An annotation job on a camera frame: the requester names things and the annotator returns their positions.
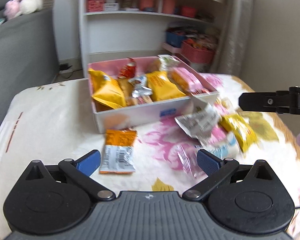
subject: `floor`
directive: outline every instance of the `floor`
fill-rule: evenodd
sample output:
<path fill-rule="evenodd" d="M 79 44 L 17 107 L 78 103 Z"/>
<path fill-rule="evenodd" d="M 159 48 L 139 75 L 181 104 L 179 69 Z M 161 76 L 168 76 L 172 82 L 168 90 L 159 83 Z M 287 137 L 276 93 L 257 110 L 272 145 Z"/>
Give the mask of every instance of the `floor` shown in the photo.
<path fill-rule="evenodd" d="M 80 79 L 80 78 L 84 78 L 83 70 L 77 70 L 72 73 L 66 73 L 66 74 L 58 74 L 56 79 L 54 80 L 54 83 L 63 82 L 67 80 Z"/>

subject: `yellow snack bag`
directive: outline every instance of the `yellow snack bag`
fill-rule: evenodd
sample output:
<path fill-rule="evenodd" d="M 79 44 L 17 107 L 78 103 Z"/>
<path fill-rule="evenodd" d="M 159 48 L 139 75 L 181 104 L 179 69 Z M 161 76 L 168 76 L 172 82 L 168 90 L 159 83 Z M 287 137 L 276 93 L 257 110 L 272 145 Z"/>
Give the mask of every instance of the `yellow snack bag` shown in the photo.
<path fill-rule="evenodd" d="M 136 138 L 134 130 L 107 130 L 105 151 L 99 173 L 132 173 L 133 143 Z"/>
<path fill-rule="evenodd" d="M 223 116 L 219 124 L 226 129 L 226 131 L 232 131 L 234 133 L 243 152 L 246 152 L 251 144 L 258 141 L 250 125 L 238 114 Z"/>
<path fill-rule="evenodd" d="M 100 70 L 89 69 L 93 92 L 92 98 L 113 109 L 126 106 L 124 93 L 118 82 Z"/>
<path fill-rule="evenodd" d="M 127 78 L 118 78 L 117 82 L 119 83 L 119 86 L 123 91 L 125 101 L 126 101 L 126 106 L 132 106 L 133 104 L 130 98 L 132 96 L 133 85 L 129 83 L 129 80 Z"/>
<path fill-rule="evenodd" d="M 174 98 L 185 97 L 186 94 L 181 92 L 167 76 L 166 71 L 154 71 L 146 74 L 148 78 L 147 87 L 152 89 L 152 101 L 162 101 Z"/>

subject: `blue basket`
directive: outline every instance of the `blue basket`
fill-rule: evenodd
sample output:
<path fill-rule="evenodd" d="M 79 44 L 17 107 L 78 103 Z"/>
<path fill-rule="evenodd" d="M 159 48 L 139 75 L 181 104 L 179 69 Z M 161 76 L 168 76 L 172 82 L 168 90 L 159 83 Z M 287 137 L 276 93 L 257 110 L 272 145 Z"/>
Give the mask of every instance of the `blue basket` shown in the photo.
<path fill-rule="evenodd" d="M 185 40 L 186 36 L 177 35 L 174 33 L 166 32 L 166 42 L 173 47 L 181 48 L 182 41 Z"/>

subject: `red basket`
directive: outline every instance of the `red basket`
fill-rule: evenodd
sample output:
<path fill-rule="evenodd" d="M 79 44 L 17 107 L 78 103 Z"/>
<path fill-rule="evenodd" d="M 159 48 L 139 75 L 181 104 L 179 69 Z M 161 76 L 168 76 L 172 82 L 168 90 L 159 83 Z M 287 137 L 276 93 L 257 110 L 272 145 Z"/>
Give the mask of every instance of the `red basket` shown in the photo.
<path fill-rule="evenodd" d="M 91 0 L 87 2 L 88 12 L 101 12 L 103 11 L 103 4 L 105 0 Z"/>
<path fill-rule="evenodd" d="M 197 14 L 197 9 L 189 6 L 181 6 L 181 15 L 185 17 L 194 18 Z"/>
<path fill-rule="evenodd" d="M 182 42 L 181 54 L 192 63 L 210 64 L 214 57 L 214 50 L 211 49 L 195 49 L 191 45 Z"/>

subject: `stuffed animal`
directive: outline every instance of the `stuffed animal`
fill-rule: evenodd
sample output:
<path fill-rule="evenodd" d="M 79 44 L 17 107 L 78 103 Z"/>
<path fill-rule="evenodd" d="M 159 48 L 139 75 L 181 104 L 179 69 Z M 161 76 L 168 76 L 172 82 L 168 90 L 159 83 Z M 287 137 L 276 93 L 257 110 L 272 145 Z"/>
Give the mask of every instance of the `stuffed animal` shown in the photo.
<path fill-rule="evenodd" d="M 22 0 L 20 2 L 21 14 L 30 14 L 35 11 L 42 10 L 43 1 L 42 0 Z"/>
<path fill-rule="evenodd" d="M 18 17 L 22 14 L 30 14 L 42 10 L 42 0 L 12 0 L 5 5 L 4 15 L 8 20 Z"/>
<path fill-rule="evenodd" d="M 20 11 L 20 2 L 22 0 L 12 0 L 12 1 L 8 1 L 5 5 L 5 11 L 4 11 L 4 16 L 6 16 L 6 18 L 8 20 L 11 20 L 15 17 L 18 17 L 19 15 L 21 15 L 21 11 Z"/>

